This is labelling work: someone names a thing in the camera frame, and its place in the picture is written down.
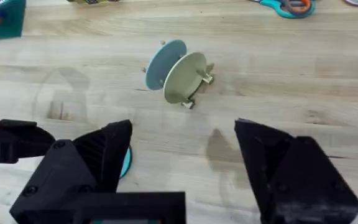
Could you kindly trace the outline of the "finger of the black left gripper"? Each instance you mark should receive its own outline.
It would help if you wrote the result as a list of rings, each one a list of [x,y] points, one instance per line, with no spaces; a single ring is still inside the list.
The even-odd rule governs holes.
[[[55,138],[33,121],[0,120],[0,163],[15,164],[19,159],[43,156]]]

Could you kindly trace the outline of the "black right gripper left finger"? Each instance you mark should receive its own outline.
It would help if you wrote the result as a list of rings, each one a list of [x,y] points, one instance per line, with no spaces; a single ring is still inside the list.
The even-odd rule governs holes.
[[[126,119],[54,143],[10,209],[17,223],[78,223],[77,213],[116,193],[132,136]]]

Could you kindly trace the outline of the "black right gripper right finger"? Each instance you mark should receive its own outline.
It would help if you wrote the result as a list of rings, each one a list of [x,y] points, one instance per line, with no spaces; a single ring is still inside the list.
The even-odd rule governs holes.
[[[309,136],[248,119],[234,130],[262,223],[352,223],[358,197]]]

